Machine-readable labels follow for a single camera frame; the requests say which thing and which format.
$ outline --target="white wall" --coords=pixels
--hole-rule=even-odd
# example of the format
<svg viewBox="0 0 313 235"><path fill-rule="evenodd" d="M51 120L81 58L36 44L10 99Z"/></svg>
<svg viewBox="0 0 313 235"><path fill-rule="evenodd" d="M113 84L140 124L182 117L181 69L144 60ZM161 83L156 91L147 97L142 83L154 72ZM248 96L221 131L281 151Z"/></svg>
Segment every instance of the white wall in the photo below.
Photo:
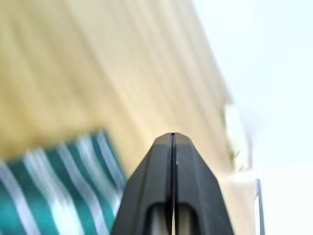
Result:
<svg viewBox="0 0 313 235"><path fill-rule="evenodd" d="M253 157L264 178L267 235L295 234L297 228L297 234L309 233L311 225L305 221L308 209L313 210L307 197L313 191L313 2L194 4L252 136Z"/></svg>

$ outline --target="teal and white striped fabric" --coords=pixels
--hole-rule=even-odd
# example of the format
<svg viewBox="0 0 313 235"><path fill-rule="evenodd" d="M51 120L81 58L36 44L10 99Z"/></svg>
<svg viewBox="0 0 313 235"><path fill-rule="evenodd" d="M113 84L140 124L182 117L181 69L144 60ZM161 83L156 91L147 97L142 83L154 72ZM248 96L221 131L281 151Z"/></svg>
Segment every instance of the teal and white striped fabric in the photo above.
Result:
<svg viewBox="0 0 313 235"><path fill-rule="evenodd" d="M125 175L104 132L0 163L0 235L109 235Z"/></svg>

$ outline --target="wood grain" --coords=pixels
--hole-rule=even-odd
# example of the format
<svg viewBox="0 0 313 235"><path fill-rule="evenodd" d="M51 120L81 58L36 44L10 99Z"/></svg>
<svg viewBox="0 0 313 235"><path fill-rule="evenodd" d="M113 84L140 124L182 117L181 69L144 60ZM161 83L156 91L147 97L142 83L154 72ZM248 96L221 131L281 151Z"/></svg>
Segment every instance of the wood grain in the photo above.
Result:
<svg viewBox="0 0 313 235"><path fill-rule="evenodd" d="M2 159L105 128L130 175L157 136L181 132L250 235L252 184L228 180L229 101L190 0L0 0Z"/></svg>

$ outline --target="wooden wall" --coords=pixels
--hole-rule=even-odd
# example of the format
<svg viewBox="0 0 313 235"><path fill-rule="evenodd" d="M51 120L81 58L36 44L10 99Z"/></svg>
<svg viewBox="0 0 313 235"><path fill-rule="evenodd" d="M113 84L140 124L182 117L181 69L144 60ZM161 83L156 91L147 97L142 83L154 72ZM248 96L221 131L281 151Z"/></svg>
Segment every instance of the wooden wall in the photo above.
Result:
<svg viewBox="0 0 313 235"><path fill-rule="evenodd" d="M0 0L0 157L109 131L130 175L153 140L188 135L253 234L252 184L231 174L230 98L190 0Z"/></svg>

